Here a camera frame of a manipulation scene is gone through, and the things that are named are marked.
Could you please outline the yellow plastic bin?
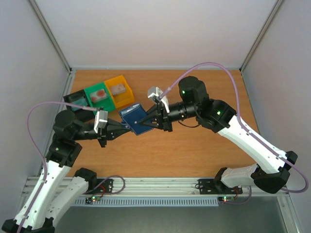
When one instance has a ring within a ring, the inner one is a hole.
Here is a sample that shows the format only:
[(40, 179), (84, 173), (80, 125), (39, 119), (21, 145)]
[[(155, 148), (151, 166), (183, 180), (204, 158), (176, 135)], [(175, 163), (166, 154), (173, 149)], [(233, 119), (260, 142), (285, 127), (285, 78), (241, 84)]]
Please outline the yellow plastic bin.
[(116, 109), (122, 108), (135, 102), (134, 94), (123, 75), (104, 81)]

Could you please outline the teal card in black bin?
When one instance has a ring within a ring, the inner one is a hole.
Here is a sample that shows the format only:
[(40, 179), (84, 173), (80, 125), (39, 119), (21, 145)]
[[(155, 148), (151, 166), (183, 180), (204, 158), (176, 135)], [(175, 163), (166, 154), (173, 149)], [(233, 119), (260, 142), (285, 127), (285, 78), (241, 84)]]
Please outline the teal card in black bin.
[[(79, 105), (79, 106), (88, 106), (87, 100), (85, 98), (77, 99), (77, 100), (73, 101), (72, 104)], [(81, 108), (71, 106), (71, 110), (75, 112), (75, 111), (81, 110)]]

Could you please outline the black plastic bin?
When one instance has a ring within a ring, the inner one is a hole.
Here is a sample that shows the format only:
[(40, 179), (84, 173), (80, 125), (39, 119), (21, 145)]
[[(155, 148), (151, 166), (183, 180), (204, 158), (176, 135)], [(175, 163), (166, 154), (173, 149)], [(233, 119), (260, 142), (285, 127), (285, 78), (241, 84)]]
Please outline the black plastic bin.
[[(74, 105), (90, 107), (90, 102), (83, 89), (64, 96), (63, 100), (64, 102)], [(81, 108), (67, 106), (67, 109), (72, 110), (75, 113), (76, 118), (82, 122), (92, 120), (94, 116), (93, 112)]]

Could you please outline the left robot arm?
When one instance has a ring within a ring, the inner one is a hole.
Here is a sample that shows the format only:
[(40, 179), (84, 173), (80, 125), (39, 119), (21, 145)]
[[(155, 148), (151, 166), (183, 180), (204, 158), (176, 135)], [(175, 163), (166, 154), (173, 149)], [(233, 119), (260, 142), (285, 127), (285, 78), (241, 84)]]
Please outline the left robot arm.
[(13, 219), (4, 222), (6, 233), (53, 233), (60, 219), (84, 193), (97, 190), (96, 172), (87, 168), (76, 171), (70, 184), (59, 194), (56, 191), (82, 150), (79, 140), (97, 139), (102, 148), (129, 129), (109, 119), (104, 110), (97, 112), (94, 123), (83, 123), (71, 110), (55, 117), (54, 135), (44, 157), (43, 171), (28, 200)]

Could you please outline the aluminium front rail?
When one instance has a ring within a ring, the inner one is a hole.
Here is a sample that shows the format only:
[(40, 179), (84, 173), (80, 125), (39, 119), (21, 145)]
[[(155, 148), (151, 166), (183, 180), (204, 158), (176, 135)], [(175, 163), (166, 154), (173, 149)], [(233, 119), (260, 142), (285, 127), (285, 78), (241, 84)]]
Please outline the aluminium front rail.
[[(71, 182), (72, 177), (65, 177), (60, 186), (57, 188), (55, 195), (60, 194)], [(120, 178), (112, 178), (113, 192), (119, 191), (122, 188), (122, 181)], [(125, 179), (125, 189), (117, 195), (108, 195), (113, 197), (199, 197), (200, 191), (195, 188), (198, 183), (197, 177), (186, 178), (129, 178)], [(33, 190), (38, 177), (28, 177), (26, 184), (22, 190), (22, 197), (28, 197)], [(206, 196), (221, 197), (221, 196), (235, 196), (236, 191), (230, 190), (230, 194), (211, 194), (208, 191)], [(242, 187), (242, 194), (238, 198), (247, 197), (249, 195), (249, 187)], [(278, 191), (276, 194), (269, 194), (263, 192), (256, 186), (252, 187), (252, 197), (288, 197), (289, 193)]]

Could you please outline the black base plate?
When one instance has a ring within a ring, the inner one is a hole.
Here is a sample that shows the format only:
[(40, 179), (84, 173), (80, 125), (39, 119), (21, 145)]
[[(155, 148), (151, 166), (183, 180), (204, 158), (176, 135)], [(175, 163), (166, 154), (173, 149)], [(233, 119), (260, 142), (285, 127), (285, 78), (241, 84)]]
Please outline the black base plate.
[(221, 181), (214, 181), (213, 179), (199, 179), (195, 188), (199, 190), (200, 195), (224, 195), (224, 194), (242, 194), (242, 188), (235, 186), (229, 188), (225, 186)]
[(88, 195), (97, 195), (102, 194), (103, 192), (111, 194), (113, 191), (113, 179), (107, 179), (102, 182), (104, 179), (97, 179), (96, 186), (99, 185), (96, 189), (90, 191), (88, 190), (85, 194)]

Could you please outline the red white card in bin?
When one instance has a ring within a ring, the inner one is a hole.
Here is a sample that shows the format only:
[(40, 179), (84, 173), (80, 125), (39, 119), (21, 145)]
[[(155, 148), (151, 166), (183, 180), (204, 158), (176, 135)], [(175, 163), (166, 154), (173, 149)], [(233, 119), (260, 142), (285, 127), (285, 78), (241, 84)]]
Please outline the red white card in bin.
[(93, 103), (96, 103), (96, 102), (99, 102), (99, 101), (106, 99), (107, 93), (104, 89), (99, 89), (95, 92), (90, 93), (89, 97)]

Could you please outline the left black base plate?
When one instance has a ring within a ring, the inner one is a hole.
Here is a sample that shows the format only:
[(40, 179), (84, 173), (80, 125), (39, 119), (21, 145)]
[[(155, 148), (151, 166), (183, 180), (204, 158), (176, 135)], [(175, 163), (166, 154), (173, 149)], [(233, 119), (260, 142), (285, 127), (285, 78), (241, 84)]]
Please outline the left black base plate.
[(96, 189), (90, 191), (88, 190), (85, 194), (88, 195), (97, 195), (102, 194), (103, 192), (111, 194), (113, 191), (113, 179), (107, 179), (102, 182), (104, 179), (97, 179), (96, 186), (99, 185)]

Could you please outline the card in yellow bin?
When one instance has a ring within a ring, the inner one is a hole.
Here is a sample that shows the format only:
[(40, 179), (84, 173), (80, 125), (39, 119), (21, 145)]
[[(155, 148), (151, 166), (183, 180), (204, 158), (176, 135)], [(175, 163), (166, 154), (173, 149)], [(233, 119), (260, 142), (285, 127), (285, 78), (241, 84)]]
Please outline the card in yellow bin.
[(119, 95), (119, 94), (125, 93), (126, 92), (126, 87), (124, 86), (124, 84), (119, 83), (117, 85), (111, 86), (110, 87), (110, 91), (111, 91), (112, 95), (115, 96), (115, 95)]

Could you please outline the green plastic bin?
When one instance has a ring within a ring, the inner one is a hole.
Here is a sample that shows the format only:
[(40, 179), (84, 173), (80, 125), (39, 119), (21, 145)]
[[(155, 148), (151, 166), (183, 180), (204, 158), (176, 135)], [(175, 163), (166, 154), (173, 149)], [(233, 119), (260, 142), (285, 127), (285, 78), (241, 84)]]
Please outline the green plastic bin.
[(84, 91), (91, 107), (103, 108), (108, 112), (115, 110), (112, 96), (103, 82), (87, 87)]

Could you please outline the blue card holder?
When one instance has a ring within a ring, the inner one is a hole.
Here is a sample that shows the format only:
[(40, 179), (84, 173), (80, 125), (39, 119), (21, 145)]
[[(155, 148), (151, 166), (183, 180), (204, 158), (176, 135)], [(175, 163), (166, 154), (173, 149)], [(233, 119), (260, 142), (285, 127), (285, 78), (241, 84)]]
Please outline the blue card holder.
[(153, 129), (150, 126), (139, 124), (139, 122), (147, 116), (146, 111), (140, 103), (132, 104), (120, 110), (119, 115), (124, 128), (130, 129), (135, 135), (140, 135)]

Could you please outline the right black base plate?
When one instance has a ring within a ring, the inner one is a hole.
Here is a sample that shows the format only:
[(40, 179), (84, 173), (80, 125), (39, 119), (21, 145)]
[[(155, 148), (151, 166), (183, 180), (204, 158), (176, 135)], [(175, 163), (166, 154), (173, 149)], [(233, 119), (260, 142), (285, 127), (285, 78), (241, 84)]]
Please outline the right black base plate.
[(242, 188), (235, 186), (229, 188), (225, 186), (221, 181), (214, 181), (213, 179), (199, 179), (195, 188), (199, 190), (200, 195), (224, 195), (224, 194), (242, 194)]

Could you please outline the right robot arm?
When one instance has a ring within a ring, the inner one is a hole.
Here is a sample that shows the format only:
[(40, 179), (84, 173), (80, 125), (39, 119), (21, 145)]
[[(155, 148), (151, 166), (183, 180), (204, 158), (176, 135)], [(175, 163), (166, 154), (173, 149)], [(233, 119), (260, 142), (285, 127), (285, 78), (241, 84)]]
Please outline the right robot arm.
[(284, 152), (268, 143), (253, 131), (237, 112), (222, 100), (211, 99), (203, 81), (188, 76), (178, 83), (181, 102), (169, 104), (158, 87), (148, 90), (148, 98), (154, 105), (139, 123), (171, 132), (172, 123), (195, 118), (198, 125), (230, 140), (256, 163), (240, 168), (221, 168), (209, 188), (217, 194), (237, 186), (255, 185), (264, 192), (275, 194), (287, 183), (292, 165), (297, 160), (293, 151)]

